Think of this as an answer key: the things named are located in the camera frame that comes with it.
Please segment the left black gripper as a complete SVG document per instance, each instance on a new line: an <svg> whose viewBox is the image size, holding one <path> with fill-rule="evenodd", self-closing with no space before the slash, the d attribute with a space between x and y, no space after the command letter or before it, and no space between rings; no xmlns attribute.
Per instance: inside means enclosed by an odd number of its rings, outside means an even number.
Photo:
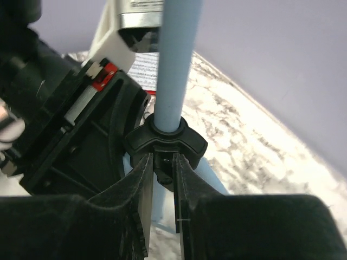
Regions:
<svg viewBox="0 0 347 260"><path fill-rule="evenodd" d="M100 67L70 71L21 136L13 162L29 194L92 197L125 175L123 140L150 96L109 60Z"/></svg>

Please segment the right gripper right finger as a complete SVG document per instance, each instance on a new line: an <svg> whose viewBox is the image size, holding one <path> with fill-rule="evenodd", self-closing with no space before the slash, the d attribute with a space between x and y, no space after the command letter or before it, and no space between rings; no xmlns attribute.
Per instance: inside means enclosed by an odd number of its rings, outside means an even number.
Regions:
<svg viewBox="0 0 347 260"><path fill-rule="evenodd" d="M307 194L223 195L173 156L183 259L346 259L327 206Z"/></svg>

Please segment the light blue music stand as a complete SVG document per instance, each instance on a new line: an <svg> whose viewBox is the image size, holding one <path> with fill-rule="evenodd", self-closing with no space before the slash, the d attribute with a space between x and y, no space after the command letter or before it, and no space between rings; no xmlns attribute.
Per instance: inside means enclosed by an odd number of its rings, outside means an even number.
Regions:
<svg viewBox="0 0 347 260"><path fill-rule="evenodd" d="M155 126L178 129L202 1L163 1L159 30Z"/></svg>

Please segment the sheet music red folder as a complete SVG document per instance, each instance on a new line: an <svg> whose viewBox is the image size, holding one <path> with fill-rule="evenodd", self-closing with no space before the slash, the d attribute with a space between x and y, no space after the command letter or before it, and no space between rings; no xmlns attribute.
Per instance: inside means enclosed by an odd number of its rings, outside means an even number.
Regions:
<svg viewBox="0 0 347 260"><path fill-rule="evenodd" d="M158 53L136 53L135 61L128 71L128 75L150 95L156 95L158 61Z"/></svg>

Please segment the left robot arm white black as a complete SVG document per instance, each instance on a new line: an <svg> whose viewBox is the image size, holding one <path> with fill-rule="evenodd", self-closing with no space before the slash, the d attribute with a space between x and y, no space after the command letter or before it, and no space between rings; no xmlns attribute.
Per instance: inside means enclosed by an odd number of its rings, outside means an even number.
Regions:
<svg viewBox="0 0 347 260"><path fill-rule="evenodd" d="M108 1L85 61L62 56L30 27L41 1L1 1L1 99L23 133L5 150L32 195L90 198L125 176L124 137L149 94L127 72L135 54L118 35Z"/></svg>

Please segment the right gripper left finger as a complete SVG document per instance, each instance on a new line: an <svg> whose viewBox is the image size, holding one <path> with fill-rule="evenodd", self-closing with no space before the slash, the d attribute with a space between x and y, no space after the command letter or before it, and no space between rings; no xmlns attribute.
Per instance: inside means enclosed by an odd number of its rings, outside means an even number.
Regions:
<svg viewBox="0 0 347 260"><path fill-rule="evenodd" d="M149 253L153 155L91 199L2 197L1 259L143 259Z"/></svg>

